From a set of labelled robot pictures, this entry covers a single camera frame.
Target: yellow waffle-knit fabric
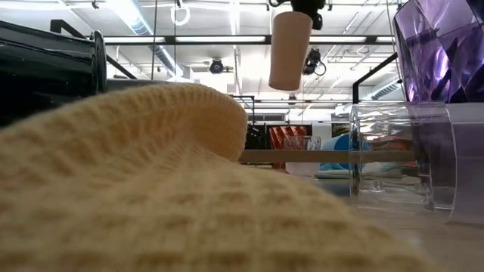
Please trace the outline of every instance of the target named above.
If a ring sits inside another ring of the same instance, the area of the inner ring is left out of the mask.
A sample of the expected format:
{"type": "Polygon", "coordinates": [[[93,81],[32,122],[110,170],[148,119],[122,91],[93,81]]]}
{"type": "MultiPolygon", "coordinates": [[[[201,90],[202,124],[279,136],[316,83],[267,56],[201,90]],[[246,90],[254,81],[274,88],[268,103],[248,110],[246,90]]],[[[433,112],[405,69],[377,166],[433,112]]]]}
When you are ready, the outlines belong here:
{"type": "Polygon", "coordinates": [[[0,271],[438,271],[312,185],[235,163],[246,125],[172,84],[0,131],[0,271]]]}

